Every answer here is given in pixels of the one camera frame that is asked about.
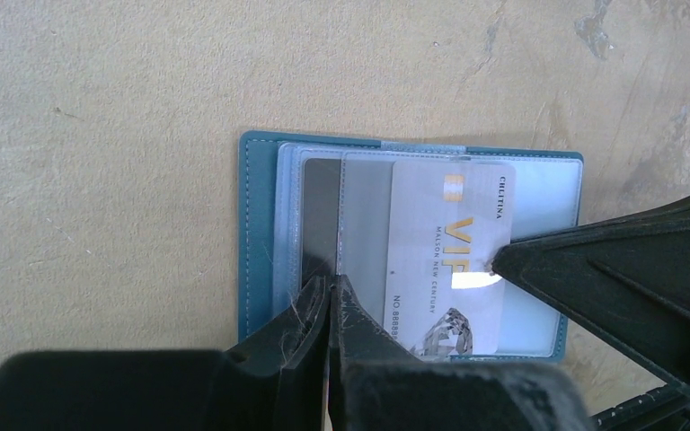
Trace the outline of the white VIP card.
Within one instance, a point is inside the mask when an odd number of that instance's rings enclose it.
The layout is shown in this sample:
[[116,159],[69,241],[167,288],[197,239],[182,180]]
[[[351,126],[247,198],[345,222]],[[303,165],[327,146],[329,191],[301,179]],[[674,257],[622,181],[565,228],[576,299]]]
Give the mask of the white VIP card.
[[392,172],[384,326],[422,359],[498,350],[514,167],[398,161]]

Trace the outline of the blue card holder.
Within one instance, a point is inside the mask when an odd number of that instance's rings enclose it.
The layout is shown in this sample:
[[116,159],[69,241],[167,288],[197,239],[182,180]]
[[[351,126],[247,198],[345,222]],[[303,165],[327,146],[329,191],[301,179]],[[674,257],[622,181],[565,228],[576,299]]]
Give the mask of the blue card holder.
[[[303,164],[340,159],[336,272],[349,278],[360,305],[384,326],[392,172],[398,161],[500,163],[516,170],[510,242],[578,221],[583,158],[575,152],[411,145],[373,139],[249,131],[239,141],[238,333],[247,338],[290,306],[302,288]],[[566,318],[505,283],[498,350],[424,361],[558,361]]]

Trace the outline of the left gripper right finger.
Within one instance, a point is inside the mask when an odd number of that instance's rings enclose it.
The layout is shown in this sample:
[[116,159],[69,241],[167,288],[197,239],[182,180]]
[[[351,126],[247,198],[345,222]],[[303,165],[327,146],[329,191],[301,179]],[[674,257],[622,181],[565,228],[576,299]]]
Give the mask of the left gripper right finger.
[[593,430],[573,382],[549,364],[422,362],[329,281],[328,412],[336,430]]

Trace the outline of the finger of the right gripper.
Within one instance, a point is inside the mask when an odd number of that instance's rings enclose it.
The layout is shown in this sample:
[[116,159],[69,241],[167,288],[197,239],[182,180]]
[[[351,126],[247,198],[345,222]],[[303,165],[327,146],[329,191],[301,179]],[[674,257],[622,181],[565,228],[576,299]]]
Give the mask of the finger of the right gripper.
[[514,241],[491,267],[690,393],[690,196]]
[[592,416],[596,430],[690,431],[690,398],[665,385]]

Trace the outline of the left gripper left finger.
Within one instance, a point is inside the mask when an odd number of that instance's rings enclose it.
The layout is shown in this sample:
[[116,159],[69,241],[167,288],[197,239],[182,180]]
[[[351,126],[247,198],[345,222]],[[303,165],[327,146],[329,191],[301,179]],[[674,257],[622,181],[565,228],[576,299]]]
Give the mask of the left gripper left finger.
[[0,365],[0,430],[318,430],[330,286],[311,279],[228,350],[23,352]]

